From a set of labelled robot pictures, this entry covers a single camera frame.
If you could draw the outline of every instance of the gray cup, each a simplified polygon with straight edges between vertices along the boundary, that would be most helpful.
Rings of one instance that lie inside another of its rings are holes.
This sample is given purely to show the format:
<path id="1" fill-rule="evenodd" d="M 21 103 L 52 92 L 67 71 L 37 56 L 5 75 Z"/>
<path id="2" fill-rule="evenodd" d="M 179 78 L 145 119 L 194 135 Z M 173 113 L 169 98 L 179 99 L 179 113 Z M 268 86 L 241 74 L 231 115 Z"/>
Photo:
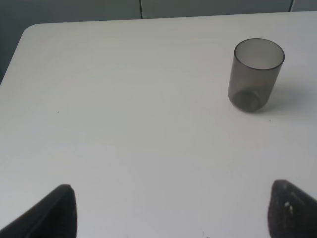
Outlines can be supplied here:
<path id="1" fill-rule="evenodd" d="M 240 42 L 234 50 L 228 96 L 245 112 L 263 107 L 285 60 L 282 48 L 261 38 Z"/>

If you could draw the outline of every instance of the cup rim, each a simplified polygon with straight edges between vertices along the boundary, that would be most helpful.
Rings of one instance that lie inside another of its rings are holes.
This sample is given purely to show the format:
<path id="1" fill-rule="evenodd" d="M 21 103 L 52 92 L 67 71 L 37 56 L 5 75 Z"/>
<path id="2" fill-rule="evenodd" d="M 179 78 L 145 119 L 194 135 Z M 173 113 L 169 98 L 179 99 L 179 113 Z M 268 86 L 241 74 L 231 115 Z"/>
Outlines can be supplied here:
<path id="1" fill-rule="evenodd" d="M 275 43 L 275 42 L 273 42 L 273 41 L 270 41 L 270 42 L 276 44 L 276 45 L 281 49 L 281 51 L 282 51 L 282 53 L 283 53 L 283 60 L 281 61 L 280 64 L 278 64 L 277 66 L 272 67 L 272 68 L 253 68 L 253 67 L 250 67 L 250 66 L 248 66 L 248 65 L 246 65 L 246 64 L 244 64 L 244 63 L 242 63 L 242 62 L 238 59 L 238 57 L 237 57 L 237 55 L 236 55 L 236 51 L 237 51 L 238 46 L 239 46 L 241 43 L 245 42 L 245 41 L 255 40 L 255 39 L 270 41 L 270 40 L 267 40 L 267 39 L 264 39 L 264 38 L 249 38 L 249 39 L 246 39 L 246 40 L 244 40 L 244 41 L 241 41 L 241 42 L 234 48 L 234 57 L 236 58 L 236 60 L 238 60 L 238 61 L 239 61 L 241 64 L 243 64 L 245 67 L 248 67 L 248 68 L 251 68 L 251 69 L 254 69 L 254 70 L 260 70 L 260 71 L 272 70 L 272 69 L 275 69 L 275 68 L 280 67 L 280 66 L 284 63 L 284 60 L 285 60 L 284 50 L 282 49 L 281 46 L 279 46 L 277 43 Z"/>

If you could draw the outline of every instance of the cup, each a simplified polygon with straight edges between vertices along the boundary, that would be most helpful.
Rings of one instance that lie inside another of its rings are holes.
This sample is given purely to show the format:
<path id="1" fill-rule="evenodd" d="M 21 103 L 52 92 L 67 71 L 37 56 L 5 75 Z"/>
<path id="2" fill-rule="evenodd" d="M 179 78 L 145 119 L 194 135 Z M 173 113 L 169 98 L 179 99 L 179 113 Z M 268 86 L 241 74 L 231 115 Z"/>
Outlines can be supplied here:
<path id="1" fill-rule="evenodd" d="M 268 101 L 285 60 L 276 43 L 252 38 L 240 42 L 234 50 L 228 96 L 245 112 L 254 112 Z"/>

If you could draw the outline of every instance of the gray wall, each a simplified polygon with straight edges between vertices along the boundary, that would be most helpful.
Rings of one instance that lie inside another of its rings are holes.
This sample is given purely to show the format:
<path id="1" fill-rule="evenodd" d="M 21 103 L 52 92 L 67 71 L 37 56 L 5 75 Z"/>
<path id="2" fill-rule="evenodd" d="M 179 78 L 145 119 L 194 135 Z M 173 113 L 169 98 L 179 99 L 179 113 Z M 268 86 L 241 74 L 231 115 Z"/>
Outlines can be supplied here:
<path id="1" fill-rule="evenodd" d="M 293 11 L 317 11 L 317 0 L 295 0 Z"/>
<path id="2" fill-rule="evenodd" d="M 142 0 L 143 18 L 286 12 L 292 0 Z"/>
<path id="3" fill-rule="evenodd" d="M 0 71 L 5 73 L 23 31 L 31 25 L 140 16 L 139 0 L 0 0 Z"/>

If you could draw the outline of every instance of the cup bottom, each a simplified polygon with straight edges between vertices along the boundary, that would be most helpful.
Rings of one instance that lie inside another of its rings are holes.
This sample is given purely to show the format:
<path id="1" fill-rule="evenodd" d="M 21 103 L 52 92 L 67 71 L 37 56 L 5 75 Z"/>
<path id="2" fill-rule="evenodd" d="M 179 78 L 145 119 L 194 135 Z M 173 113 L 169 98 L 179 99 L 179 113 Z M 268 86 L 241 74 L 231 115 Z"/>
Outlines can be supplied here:
<path id="1" fill-rule="evenodd" d="M 258 93 L 250 90 L 237 92 L 231 102 L 244 112 L 254 112 L 263 106 Z"/>

